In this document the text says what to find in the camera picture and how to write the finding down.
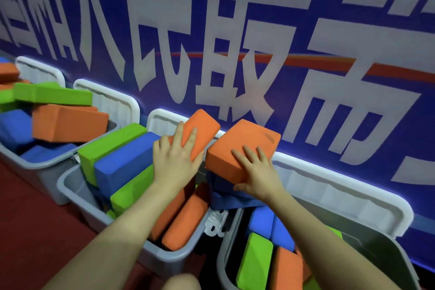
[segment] knee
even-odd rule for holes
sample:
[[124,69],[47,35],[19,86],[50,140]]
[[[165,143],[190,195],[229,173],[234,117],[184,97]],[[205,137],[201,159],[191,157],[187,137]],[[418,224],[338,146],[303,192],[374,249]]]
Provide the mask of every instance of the knee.
[[168,279],[162,290],[201,290],[201,286],[192,274],[179,274]]

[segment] forearm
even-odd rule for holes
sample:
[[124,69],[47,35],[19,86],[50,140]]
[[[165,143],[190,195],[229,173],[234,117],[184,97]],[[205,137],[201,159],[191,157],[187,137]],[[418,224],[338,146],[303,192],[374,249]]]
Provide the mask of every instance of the forearm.
[[173,194],[151,185],[142,197],[45,287],[49,289],[122,289],[157,218]]
[[278,193],[269,203],[296,242],[323,290],[399,289],[290,194]]

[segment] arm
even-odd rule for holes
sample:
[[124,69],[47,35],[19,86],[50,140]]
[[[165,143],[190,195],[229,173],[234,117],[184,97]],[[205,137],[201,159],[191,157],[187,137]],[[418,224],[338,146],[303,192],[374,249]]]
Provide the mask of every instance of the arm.
[[399,290],[345,241],[309,213],[283,188],[279,175],[258,147],[258,156],[244,147],[248,160],[233,151],[249,174],[247,183],[234,186],[263,201],[286,226],[322,289]]
[[181,147],[183,123],[172,145],[164,135],[153,145],[154,180],[142,197],[79,252],[43,288],[109,289],[124,287],[151,229],[166,206],[192,179],[204,152],[191,162],[196,129]]

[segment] hand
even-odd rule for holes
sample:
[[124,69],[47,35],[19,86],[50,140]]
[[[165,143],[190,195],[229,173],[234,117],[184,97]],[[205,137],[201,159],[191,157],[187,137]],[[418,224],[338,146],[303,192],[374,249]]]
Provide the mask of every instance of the hand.
[[175,130],[172,144],[163,135],[153,144],[154,183],[162,186],[174,196],[188,184],[198,172],[204,158],[204,151],[191,161],[197,129],[194,128],[184,147],[181,146],[184,123],[180,122]]
[[241,152],[232,150],[232,153],[236,157],[236,160],[246,169],[248,173],[247,183],[239,183],[234,186],[234,190],[241,190],[249,195],[261,200],[265,204],[269,204],[274,197],[277,196],[285,189],[282,186],[278,172],[272,165],[272,161],[268,160],[261,147],[257,148],[257,154],[255,154],[246,145],[243,146],[246,158]]

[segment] plastic storage bin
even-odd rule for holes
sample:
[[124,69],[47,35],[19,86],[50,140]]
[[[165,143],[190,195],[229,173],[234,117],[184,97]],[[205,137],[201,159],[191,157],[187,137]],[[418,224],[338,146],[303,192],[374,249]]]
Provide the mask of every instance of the plastic storage bin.
[[[59,69],[21,56],[16,59],[16,65],[22,79],[28,79],[33,83],[56,81],[61,87],[65,87],[65,80]],[[73,87],[92,91],[92,105],[110,115],[106,133],[125,125],[126,121],[139,122],[139,105],[132,97],[84,79],[78,79]],[[77,164],[74,156],[82,146],[46,162],[30,163],[0,144],[0,160],[33,187],[51,197],[58,205],[63,205],[68,203],[68,198],[57,189],[57,180],[65,171]]]
[[[172,135],[180,121],[187,121],[187,117],[177,115],[163,109],[153,110],[147,121],[147,129],[158,135]],[[216,135],[215,140],[223,134],[222,131]],[[113,220],[107,216],[99,207],[85,184],[84,174],[80,165],[74,166],[65,172],[57,182],[58,189],[66,195],[82,211],[89,226],[96,232],[101,232]],[[180,250],[166,251],[159,248],[150,241],[146,241],[138,261],[163,279],[181,273],[184,262],[188,255],[195,248],[202,233],[205,230],[205,222],[210,215],[208,209],[196,228],[189,242]]]
[[[401,197],[334,171],[276,152],[272,161],[286,190],[325,225],[343,233],[343,239],[382,270],[403,290],[418,290],[418,277],[405,251],[394,240],[413,219],[409,204]],[[237,289],[227,264],[232,249],[241,249],[245,229],[239,229],[238,211],[226,232],[217,257],[217,275],[223,289]],[[243,221],[242,228],[249,219]]]

